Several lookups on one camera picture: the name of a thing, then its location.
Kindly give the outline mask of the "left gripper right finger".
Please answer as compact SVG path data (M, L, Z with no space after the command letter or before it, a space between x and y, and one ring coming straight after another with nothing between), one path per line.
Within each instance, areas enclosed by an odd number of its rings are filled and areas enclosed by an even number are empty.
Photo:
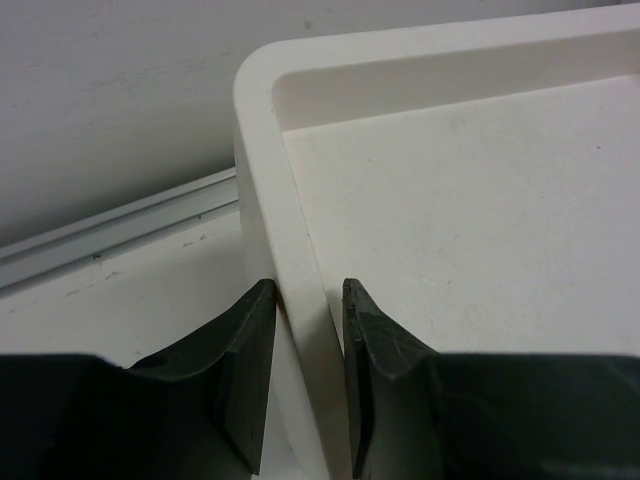
M356 479L635 479L639 361L440 353L342 286Z

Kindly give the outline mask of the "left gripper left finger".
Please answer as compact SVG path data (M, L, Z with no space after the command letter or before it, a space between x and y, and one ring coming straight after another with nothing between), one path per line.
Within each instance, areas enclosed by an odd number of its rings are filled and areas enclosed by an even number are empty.
M260 470L276 286L128 368L84 354L1 359L5 479L249 479Z

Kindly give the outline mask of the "white drawer cabinet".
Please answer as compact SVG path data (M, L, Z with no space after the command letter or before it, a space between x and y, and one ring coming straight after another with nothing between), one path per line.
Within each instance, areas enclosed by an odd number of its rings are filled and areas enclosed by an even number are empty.
M638 354L637 4L276 42L233 98L307 478L350 474L347 278L439 351Z

